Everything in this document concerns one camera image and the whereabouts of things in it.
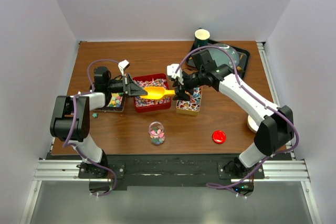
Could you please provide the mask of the gold tin of lollipops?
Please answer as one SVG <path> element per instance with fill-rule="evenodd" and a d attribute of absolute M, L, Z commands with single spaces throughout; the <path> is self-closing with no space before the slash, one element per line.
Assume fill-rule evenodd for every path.
<path fill-rule="evenodd" d="M 202 87 L 194 88 L 194 92 L 190 95 L 189 101 L 178 100 L 176 102 L 176 112 L 179 114 L 197 116 L 202 101 Z"/>

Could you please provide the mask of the red tin swirl lollipops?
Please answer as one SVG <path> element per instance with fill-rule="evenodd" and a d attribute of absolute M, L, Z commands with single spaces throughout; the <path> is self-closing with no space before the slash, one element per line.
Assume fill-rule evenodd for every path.
<path fill-rule="evenodd" d="M 155 86 L 169 89 L 166 74 L 163 73 L 133 77 L 133 80 L 142 88 Z M 133 103 L 134 108 L 138 113 L 144 113 L 169 109 L 171 107 L 172 99 L 170 97 L 164 97 L 161 100 L 148 100 L 141 97 L 134 97 Z"/>

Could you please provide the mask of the yellow plastic scoop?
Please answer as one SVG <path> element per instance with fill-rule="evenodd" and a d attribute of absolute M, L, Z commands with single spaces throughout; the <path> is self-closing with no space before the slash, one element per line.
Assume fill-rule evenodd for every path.
<path fill-rule="evenodd" d="M 141 95 L 140 97 L 147 100 L 162 100 L 165 97 L 175 96 L 174 90 L 168 90 L 164 87 L 145 87 L 144 90 L 147 95 Z"/>

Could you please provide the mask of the tin of star candies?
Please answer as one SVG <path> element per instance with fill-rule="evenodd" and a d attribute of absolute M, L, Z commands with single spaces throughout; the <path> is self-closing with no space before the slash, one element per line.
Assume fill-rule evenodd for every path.
<path fill-rule="evenodd" d="M 97 108 L 95 111 L 102 112 L 123 112 L 126 96 L 123 93 L 112 93 L 111 99 L 107 106 Z"/>

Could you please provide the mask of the clear plastic jar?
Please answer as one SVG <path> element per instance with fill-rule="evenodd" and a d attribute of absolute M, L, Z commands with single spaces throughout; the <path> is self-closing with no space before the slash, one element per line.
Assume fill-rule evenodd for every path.
<path fill-rule="evenodd" d="M 151 138 L 151 143 L 153 145 L 161 145 L 165 141 L 164 126 L 162 123 L 155 121 L 149 125 L 148 129 L 149 136 Z"/>

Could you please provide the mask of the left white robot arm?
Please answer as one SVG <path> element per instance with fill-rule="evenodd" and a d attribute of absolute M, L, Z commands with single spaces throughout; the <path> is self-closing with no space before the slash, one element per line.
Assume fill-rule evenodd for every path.
<path fill-rule="evenodd" d="M 71 146 L 82 158 L 79 166 L 85 173 L 96 178 L 111 174 L 105 152 L 91 137 L 90 112 L 109 105 L 114 93 L 127 97 L 147 95 L 147 92 L 125 73 L 127 67 L 120 67 L 121 77 L 112 78 L 107 67 L 94 70 L 94 82 L 87 93 L 73 96 L 60 95 L 56 98 L 50 123 L 50 133 L 60 139 L 64 147 Z"/>

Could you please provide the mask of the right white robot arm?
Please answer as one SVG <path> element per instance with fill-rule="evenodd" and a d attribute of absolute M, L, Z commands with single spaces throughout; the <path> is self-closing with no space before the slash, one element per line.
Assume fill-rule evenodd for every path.
<path fill-rule="evenodd" d="M 174 82 L 176 100 L 190 100 L 196 87 L 209 86 L 229 97 L 254 120 L 258 129 L 253 143 L 228 162 L 224 169 L 239 178 L 250 175 L 257 164 L 280 152 L 280 148 L 296 137 L 293 112 L 263 98 L 238 75 L 235 54 L 227 45 L 203 46 L 189 52 L 196 72 L 187 74 L 180 64 L 167 66 Z"/>

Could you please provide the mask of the red jar lid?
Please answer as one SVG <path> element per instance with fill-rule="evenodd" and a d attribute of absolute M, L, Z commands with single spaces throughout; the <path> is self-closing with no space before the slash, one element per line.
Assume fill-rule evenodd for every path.
<path fill-rule="evenodd" d="M 212 134 L 212 140 L 216 144 L 223 144 L 226 141 L 226 134 L 221 130 L 216 130 Z"/>

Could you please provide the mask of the dark teal plate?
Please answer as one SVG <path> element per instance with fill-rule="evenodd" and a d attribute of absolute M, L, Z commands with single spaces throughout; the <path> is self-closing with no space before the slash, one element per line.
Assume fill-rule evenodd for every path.
<path fill-rule="evenodd" d="M 238 52 L 232 47 L 227 44 L 213 44 L 213 46 L 220 48 L 221 51 L 215 48 L 208 48 L 212 59 L 216 62 L 216 65 L 219 67 L 221 65 L 227 65 L 231 68 L 233 68 L 233 63 L 236 67 L 238 67 L 240 58 Z"/>

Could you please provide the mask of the dark green paper cup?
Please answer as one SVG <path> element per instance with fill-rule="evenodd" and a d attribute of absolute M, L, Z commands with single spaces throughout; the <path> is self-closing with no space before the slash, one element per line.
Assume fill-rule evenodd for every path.
<path fill-rule="evenodd" d="M 194 33 L 194 48 L 207 46 L 210 36 L 210 32 L 206 29 L 199 28 L 196 30 Z"/>

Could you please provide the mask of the black serving tray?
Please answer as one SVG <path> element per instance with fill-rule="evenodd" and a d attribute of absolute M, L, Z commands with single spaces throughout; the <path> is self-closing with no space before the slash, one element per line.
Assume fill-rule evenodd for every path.
<path fill-rule="evenodd" d="M 249 51 L 239 48 L 239 47 L 232 46 L 232 45 L 224 44 L 219 41 L 211 40 L 211 39 L 208 41 L 208 45 L 214 45 L 214 46 L 223 48 L 228 53 L 230 53 L 232 55 L 232 58 L 234 59 L 235 66 L 237 67 L 237 72 L 238 72 L 239 77 L 242 80 L 244 80 L 246 76 L 248 64 L 249 64 L 249 58 L 250 58 Z M 208 50 L 210 51 L 212 58 L 214 59 L 214 61 L 216 62 L 218 66 L 222 64 L 228 64 L 230 67 L 232 67 L 232 62 L 226 56 L 225 53 L 219 50 L 213 49 L 213 48 L 208 48 Z"/>

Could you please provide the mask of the white bowl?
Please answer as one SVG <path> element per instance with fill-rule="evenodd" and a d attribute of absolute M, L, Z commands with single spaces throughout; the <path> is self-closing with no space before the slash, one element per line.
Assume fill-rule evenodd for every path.
<path fill-rule="evenodd" d="M 256 124 L 256 122 L 253 120 L 253 118 L 250 115 L 248 115 L 248 118 L 247 118 L 247 126 L 254 133 L 256 133 L 259 129 L 259 126 Z"/>

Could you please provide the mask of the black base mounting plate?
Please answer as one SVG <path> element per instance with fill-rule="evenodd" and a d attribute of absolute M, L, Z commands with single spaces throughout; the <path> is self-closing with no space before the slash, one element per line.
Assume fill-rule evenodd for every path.
<path fill-rule="evenodd" d="M 107 155 L 117 178 L 117 190 L 132 186 L 204 187 L 206 183 L 228 185 L 235 174 L 225 165 L 236 154 Z"/>

